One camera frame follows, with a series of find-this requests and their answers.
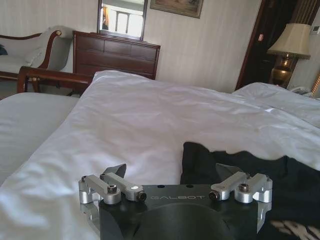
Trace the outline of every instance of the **lamp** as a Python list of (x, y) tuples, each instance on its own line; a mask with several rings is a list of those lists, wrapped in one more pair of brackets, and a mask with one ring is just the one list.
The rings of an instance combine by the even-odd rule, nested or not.
[(268, 54), (282, 56), (279, 66), (272, 69), (271, 76), (274, 84), (283, 85), (291, 78), (290, 69), (293, 58), (309, 59), (309, 34), (311, 26), (300, 23), (288, 23), (281, 36), (268, 49)]

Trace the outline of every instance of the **light switch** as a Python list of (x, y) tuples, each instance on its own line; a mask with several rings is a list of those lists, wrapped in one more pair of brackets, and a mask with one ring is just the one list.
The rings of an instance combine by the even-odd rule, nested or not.
[(319, 33), (320, 33), (320, 26), (313, 26), (310, 34), (317, 35)]

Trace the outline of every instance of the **mirror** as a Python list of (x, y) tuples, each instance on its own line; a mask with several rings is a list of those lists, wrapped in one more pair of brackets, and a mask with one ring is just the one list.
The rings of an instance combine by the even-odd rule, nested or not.
[(143, 40), (148, 0), (99, 0), (100, 34)]

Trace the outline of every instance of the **lampshade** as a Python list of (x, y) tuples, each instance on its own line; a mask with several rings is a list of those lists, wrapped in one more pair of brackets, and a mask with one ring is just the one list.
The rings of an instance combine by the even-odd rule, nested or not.
[(281, 36), (268, 49), (267, 53), (309, 59), (310, 30), (311, 26), (307, 24), (287, 24)]

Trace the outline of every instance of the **lamp base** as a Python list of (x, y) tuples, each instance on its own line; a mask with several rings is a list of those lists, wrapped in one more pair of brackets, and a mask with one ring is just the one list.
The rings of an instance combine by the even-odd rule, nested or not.
[(271, 71), (272, 83), (274, 85), (284, 86), (291, 78), (292, 71), (289, 68), (291, 59), (283, 57), (281, 64), (275, 66)]

